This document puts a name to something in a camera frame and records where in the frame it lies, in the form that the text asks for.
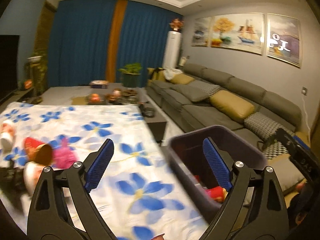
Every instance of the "checkered cushion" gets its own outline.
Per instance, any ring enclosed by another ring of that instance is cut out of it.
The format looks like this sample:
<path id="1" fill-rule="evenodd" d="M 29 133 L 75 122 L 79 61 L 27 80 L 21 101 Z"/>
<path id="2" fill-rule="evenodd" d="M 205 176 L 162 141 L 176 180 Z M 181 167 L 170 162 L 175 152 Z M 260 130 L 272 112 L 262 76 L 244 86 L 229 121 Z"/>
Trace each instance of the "checkered cushion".
<path id="1" fill-rule="evenodd" d="M 246 118 L 244 120 L 244 126 L 251 132 L 255 133 L 263 141 L 266 141 L 272 134 L 276 132 L 278 128 L 282 128 L 291 136 L 294 136 L 292 131 L 259 112 L 254 113 Z"/>
<path id="2" fill-rule="evenodd" d="M 275 142 L 271 144 L 267 149 L 263 151 L 263 155 L 268 159 L 272 160 L 273 158 L 288 153 L 286 147 L 284 147 L 280 142 Z"/>
<path id="3" fill-rule="evenodd" d="M 190 82 L 188 86 L 201 89 L 203 92 L 208 93 L 208 98 L 221 89 L 219 85 L 209 84 L 200 80 L 194 80 Z"/>

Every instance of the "blue wall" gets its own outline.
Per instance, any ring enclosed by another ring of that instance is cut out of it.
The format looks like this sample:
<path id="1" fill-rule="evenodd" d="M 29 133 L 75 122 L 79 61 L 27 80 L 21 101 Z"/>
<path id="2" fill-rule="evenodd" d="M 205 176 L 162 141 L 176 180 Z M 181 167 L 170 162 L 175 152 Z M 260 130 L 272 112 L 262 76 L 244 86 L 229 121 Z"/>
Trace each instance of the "blue wall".
<path id="1" fill-rule="evenodd" d="M 18 81 L 25 78 L 24 64 L 34 47 L 38 19 L 44 0 L 11 0 L 0 18 L 0 35 L 20 35 Z"/>

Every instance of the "potted plant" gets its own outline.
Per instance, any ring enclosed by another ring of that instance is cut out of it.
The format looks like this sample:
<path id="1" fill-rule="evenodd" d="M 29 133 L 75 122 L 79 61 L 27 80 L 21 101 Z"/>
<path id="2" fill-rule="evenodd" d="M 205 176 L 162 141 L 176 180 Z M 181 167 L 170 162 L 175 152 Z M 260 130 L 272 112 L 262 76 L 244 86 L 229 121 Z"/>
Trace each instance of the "potted plant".
<path id="1" fill-rule="evenodd" d="M 138 86 L 141 68 L 140 63 L 127 64 L 123 68 L 120 68 L 122 85 L 126 88 L 136 88 Z"/>

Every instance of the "television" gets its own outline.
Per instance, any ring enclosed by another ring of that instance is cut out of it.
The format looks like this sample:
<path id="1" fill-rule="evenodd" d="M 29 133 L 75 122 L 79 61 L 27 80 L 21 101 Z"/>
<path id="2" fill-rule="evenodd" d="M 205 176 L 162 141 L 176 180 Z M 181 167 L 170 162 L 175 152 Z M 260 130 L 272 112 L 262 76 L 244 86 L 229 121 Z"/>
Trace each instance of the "television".
<path id="1" fill-rule="evenodd" d="M 0 35 L 0 102 L 18 89 L 19 35 Z"/>

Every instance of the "green plant pot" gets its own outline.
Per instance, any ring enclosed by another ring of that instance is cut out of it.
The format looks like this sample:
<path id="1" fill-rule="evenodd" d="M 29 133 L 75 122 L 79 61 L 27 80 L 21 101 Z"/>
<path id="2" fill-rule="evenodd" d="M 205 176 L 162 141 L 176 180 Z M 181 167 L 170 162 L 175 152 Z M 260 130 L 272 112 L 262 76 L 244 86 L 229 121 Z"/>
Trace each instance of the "green plant pot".
<path id="1" fill-rule="evenodd" d="M 138 86 L 140 74 L 122 73 L 122 85 L 126 88 Z"/>

